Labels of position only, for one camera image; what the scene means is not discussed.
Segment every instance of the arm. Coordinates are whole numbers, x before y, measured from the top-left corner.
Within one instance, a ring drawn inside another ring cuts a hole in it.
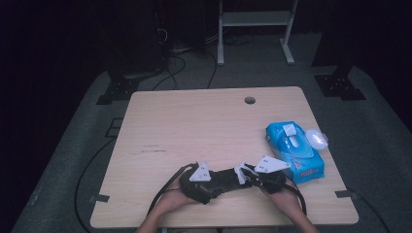
[[[163,217],[186,204],[197,203],[188,198],[181,190],[179,178],[172,182],[168,190],[161,196],[152,211],[146,216],[136,233],[155,233]]]
[[[294,186],[294,184],[287,180],[286,184]],[[263,192],[273,204],[285,214],[294,226],[302,233],[319,233],[320,231],[309,220],[309,218],[302,212],[297,197],[289,190],[282,189],[279,192],[269,194]]]

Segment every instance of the gray carpet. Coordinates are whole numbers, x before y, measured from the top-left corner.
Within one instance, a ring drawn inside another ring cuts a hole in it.
[[[412,229],[412,136],[377,90],[373,80],[354,67],[350,80],[366,100],[342,101],[324,97],[314,75],[330,74],[334,67],[312,68],[320,34],[292,35],[290,47],[295,65],[289,66],[279,45],[279,35],[256,36],[240,47],[225,47],[225,65],[218,67],[210,88],[258,86],[300,86],[321,130],[329,138],[329,149],[344,183],[370,203],[391,232]],[[216,57],[216,46],[208,47]],[[209,53],[189,52],[179,55],[186,67],[175,76],[179,89],[204,89],[214,72]],[[180,59],[170,58],[170,71],[182,67]],[[144,80],[140,91],[149,91],[168,74]],[[134,229],[92,229],[90,219],[114,142],[97,153],[111,138],[107,129],[115,117],[123,117],[127,101],[96,105],[109,84],[107,73],[96,77],[21,213],[13,232],[85,232],[78,221],[75,190],[82,171],[91,161],[80,182],[77,197],[79,216],[92,232],[133,232]],[[176,88],[172,79],[156,90]],[[386,232],[378,216],[357,199],[360,221],[354,225],[319,226],[322,232]],[[296,232],[293,227],[279,227],[278,232]]]

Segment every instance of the tissue box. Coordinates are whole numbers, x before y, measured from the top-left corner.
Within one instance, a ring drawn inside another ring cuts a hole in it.
[[[271,123],[266,140],[275,156],[290,163],[286,175],[295,183],[305,183],[325,176],[325,163],[306,139],[303,129],[293,121]]]

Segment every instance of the table top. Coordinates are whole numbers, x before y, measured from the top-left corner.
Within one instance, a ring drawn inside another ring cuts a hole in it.
[[[319,129],[303,91],[295,86],[134,93],[99,193],[110,196],[109,201],[96,202],[90,224],[138,227],[158,191],[189,163],[207,161],[211,171],[221,171],[273,156],[265,128],[279,121]],[[320,155],[326,177],[298,185],[308,217],[315,224],[356,223],[352,200],[336,197],[335,191],[346,188],[330,151],[321,150]],[[167,215],[160,226],[285,224],[291,222],[252,187],[223,193],[207,205],[185,206]]]

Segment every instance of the metal shelf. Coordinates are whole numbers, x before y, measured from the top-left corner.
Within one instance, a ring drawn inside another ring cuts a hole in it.
[[[288,25],[290,14],[290,11],[223,13],[223,26]]]

